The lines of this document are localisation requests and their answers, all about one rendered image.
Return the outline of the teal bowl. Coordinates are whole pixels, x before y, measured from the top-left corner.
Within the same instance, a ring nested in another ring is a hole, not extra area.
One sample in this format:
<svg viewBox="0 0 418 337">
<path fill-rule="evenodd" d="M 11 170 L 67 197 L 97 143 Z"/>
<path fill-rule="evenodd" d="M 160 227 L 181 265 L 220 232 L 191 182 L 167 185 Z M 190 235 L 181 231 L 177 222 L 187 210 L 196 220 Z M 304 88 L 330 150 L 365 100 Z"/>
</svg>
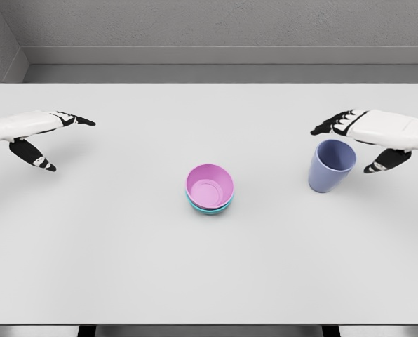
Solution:
<svg viewBox="0 0 418 337">
<path fill-rule="evenodd" d="M 217 215 L 222 213 L 225 209 L 229 207 L 229 205 L 232 203 L 234 198 L 232 197 L 225 205 L 217 208 L 217 209 L 203 209 L 193 203 L 193 201 L 190 199 L 189 195 L 185 193 L 186 199 L 189 202 L 189 204 L 194 208 L 194 210 L 198 211 L 199 213 L 205 214 L 205 215 Z"/>
</svg>

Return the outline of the pink bowl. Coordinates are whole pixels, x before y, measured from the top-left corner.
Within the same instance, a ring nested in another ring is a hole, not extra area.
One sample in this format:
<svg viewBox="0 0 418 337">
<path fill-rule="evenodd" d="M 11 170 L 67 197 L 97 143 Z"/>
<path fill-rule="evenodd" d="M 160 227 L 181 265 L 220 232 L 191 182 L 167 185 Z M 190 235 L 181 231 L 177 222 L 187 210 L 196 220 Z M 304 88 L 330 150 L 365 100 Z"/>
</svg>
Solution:
<svg viewBox="0 0 418 337">
<path fill-rule="evenodd" d="M 233 199 L 234 180 L 221 166 L 201 164 L 187 174 L 185 190 L 193 205 L 214 211 L 221 209 Z"/>
</svg>

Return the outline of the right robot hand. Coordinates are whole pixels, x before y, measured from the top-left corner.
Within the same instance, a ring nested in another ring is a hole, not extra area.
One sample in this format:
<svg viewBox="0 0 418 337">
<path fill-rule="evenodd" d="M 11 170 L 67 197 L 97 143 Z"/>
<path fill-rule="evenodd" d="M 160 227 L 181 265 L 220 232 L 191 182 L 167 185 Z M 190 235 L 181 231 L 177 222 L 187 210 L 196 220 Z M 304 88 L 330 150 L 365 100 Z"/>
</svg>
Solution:
<svg viewBox="0 0 418 337">
<path fill-rule="evenodd" d="M 381 110 L 347 110 L 317 125 L 311 135 L 336 133 L 384 151 L 363 172 L 388 171 L 405 163 L 418 150 L 418 118 Z"/>
</svg>

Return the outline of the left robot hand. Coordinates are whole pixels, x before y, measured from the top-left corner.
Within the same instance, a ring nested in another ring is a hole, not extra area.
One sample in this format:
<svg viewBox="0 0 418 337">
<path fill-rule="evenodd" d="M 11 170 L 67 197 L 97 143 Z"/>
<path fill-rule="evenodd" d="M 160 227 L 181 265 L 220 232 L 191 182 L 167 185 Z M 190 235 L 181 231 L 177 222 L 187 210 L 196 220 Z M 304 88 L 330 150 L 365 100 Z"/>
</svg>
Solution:
<svg viewBox="0 0 418 337">
<path fill-rule="evenodd" d="M 23 112 L 0 119 L 0 141 L 7 141 L 9 150 L 26 163 L 55 172 L 56 167 L 27 138 L 72 124 L 96 125 L 94 121 L 66 112 Z"/>
</svg>

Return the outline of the lavender blue cup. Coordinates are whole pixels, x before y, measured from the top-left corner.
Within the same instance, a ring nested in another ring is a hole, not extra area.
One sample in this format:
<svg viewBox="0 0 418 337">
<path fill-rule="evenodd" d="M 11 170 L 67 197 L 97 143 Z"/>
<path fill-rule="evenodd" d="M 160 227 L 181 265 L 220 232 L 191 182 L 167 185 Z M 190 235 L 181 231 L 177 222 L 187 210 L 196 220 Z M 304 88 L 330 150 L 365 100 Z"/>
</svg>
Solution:
<svg viewBox="0 0 418 337">
<path fill-rule="evenodd" d="M 319 193 L 330 192 L 345 179 L 356 164 L 353 148 L 340 140 L 324 140 L 313 154 L 308 183 Z"/>
</svg>

